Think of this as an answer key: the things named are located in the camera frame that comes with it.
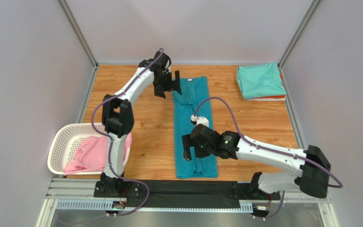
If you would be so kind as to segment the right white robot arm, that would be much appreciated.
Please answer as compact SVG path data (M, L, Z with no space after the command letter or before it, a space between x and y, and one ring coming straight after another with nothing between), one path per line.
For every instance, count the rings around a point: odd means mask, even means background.
M303 193L324 199L328 195L331 164L320 148L310 145L307 149L284 148L248 136L242 137L234 131L218 133L198 124L191 133L181 137L183 157L192 159L191 148L196 158L216 156L222 159L250 160L280 168L280 172L257 172L251 187L271 194L285 190L300 190Z

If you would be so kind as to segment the teal t shirt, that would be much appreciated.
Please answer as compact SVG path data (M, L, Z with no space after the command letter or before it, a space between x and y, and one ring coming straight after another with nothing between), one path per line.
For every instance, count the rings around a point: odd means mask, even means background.
M196 158L194 148L190 148L192 160L187 161L183 157L184 148L182 136L190 134L194 125L190 122L199 104L209 97L207 77L181 79L181 91L172 92L174 104L174 159L176 176L179 179L186 178L217 178L218 168L216 157L211 155L204 158Z

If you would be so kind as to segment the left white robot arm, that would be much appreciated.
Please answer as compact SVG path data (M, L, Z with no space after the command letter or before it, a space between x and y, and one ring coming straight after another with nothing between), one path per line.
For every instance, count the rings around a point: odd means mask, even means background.
M134 127L133 105L143 91L154 86L154 95L165 98L166 92L181 94L180 72L171 71L171 59L160 48L152 59L139 63L131 79L113 95L106 95L94 109L102 109L104 131L97 133L106 136L108 142L107 159L100 180L96 182L94 196L97 198L120 197L125 192L123 156L127 136Z

